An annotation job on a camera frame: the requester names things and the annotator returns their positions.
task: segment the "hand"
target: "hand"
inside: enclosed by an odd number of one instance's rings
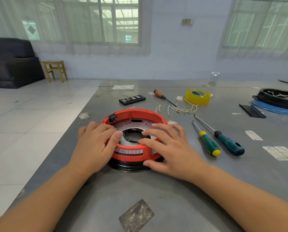
[[[177,124],[153,124],[153,127],[158,129],[149,129],[143,131],[142,134],[158,137],[164,144],[147,138],[139,140],[139,143],[156,150],[166,159],[166,163],[146,160],[143,165],[155,171],[193,182],[196,175],[208,164],[188,144],[185,130]]]
[[[112,125],[99,125],[95,121],[90,122],[87,127],[81,127],[68,166],[89,178],[107,164],[122,135],[123,133],[116,131]]]

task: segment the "forearm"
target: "forearm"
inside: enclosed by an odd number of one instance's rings
[[[288,231],[288,202],[211,165],[193,183],[245,231]]]
[[[68,169],[51,179],[0,217],[0,231],[53,232],[63,212],[87,178]]]

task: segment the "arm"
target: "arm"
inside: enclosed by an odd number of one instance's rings
[[[159,130],[146,130],[143,135],[157,136],[165,145],[151,139],[139,143],[163,155],[166,163],[146,160],[144,165],[195,184],[245,231],[288,231],[288,202],[206,163],[187,143],[185,131],[179,125],[153,127]]]
[[[69,164],[0,217],[0,231],[53,232],[65,209],[87,179],[107,164],[122,132],[90,122],[78,133]]]

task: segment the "gray tabletop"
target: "gray tabletop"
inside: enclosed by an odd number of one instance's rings
[[[134,90],[112,90],[113,85],[134,84]],[[153,81],[153,80],[105,80],[82,112],[89,112],[90,119],[74,120],[57,145],[53,148],[32,178],[24,187],[25,194],[14,200],[14,207],[23,198],[41,186],[60,168],[64,167],[76,146],[77,131],[90,121],[102,121],[108,115],[128,107],[155,111],[161,104],[161,115],[176,121],[185,128],[188,142],[209,163],[218,166],[235,177],[288,201],[288,161],[278,161],[262,146],[288,148],[288,116],[260,109],[266,119],[249,117],[238,104],[248,105],[257,87],[288,90],[281,82],[220,82],[216,88],[204,88],[204,81]],[[170,110],[167,116],[165,101],[148,92],[160,89],[175,101],[188,89],[203,89],[213,94],[208,105],[198,106],[197,116],[216,130],[245,147],[245,154],[235,157],[219,145],[222,154],[211,157],[205,150],[191,125],[191,114]],[[118,99],[134,95],[146,96],[146,101],[123,106]],[[177,101],[182,109],[191,106]],[[252,140],[246,135],[252,130],[263,141]],[[63,231],[119,231],[123,228],[118,220],[125,211],[140,199],[144,199],[154,212],[154,217],[141,229],[146,231],[242,231],[240,226],[199,188],[181,180],[154,172],[124,173],[105,166],[93,175],[70,203],[57,224],[56,232]]]

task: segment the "green screwdriver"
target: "green screwdriver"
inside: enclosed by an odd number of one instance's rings
[[[212,127],[210,127],[208,124],[206,124],[204,121],[202,121],[199,117],[194,115],[194,117],[201,121],[204,125],[206,125],[208,128],[210,128],[214,132],[214,136],[218,138],[221,143],[235,156],[241,156],[245,153],[244,147],[242,147],[240,144],[238,144],[236,141],[231,140],[227,136],[223,135],[221,131],[215,131]]]
[[[200,128],[196,125],[194,121],[192,123],[195,125],[194,127],[196,130],[199,132],[200,138],[203,140],[206,149],[212,156],[219,156],[221,151],[219,149],[219,146],[217,145],[216,142],[210,139],[210,137],[206,134],[206,132],[201,131]]]

